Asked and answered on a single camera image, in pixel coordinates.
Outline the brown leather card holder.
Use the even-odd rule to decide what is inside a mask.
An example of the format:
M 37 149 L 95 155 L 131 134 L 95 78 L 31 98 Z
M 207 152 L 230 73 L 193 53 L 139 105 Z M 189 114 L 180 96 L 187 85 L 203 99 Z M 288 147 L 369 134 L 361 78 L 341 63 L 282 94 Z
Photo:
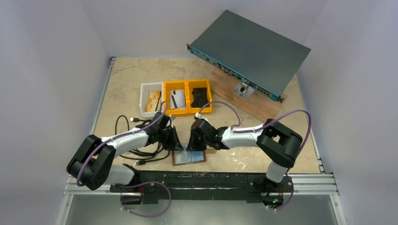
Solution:
M 187 143 L 183 144 L 183 151 L 173 151 L 172 152 L 172 165 L 189 165 L 195 163 L 206 162 L 206 154 L 215 154 L 216 150 L 206 149 L 205 151 L 188 151 Z

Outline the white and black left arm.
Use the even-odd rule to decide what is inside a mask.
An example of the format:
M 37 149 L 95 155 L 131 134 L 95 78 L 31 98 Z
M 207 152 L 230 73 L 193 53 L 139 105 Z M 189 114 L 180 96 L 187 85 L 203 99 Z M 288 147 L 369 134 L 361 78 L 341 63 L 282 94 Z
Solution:
M 140 179 L 132 169 L 114 165 L 114 158 L 137 148 L 159 144 L 164 150 L 183 150 L 172 119 L 157 112 L 145 127 L 109 137 L 87 136 L 67 165 L 68 174 L 79 187 L 96 190 L 104 184 L 121 184 L 127 191 L 139 188 Z

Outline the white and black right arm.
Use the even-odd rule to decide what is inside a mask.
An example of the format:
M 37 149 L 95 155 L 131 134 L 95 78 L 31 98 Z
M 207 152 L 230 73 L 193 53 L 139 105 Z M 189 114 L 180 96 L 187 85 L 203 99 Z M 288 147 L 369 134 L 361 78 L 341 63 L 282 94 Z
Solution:
M 187 151 L 229 150 L 235 147 L 258 147 L 270 159 L 263 184 L 270 191 L 282 184 L 283 176 L 291 169 L 300 153 L 303 138 L 284 124 L 268 119 L 255 127 L 213 127 L 206 119 L 196 119 L 191 125 Z

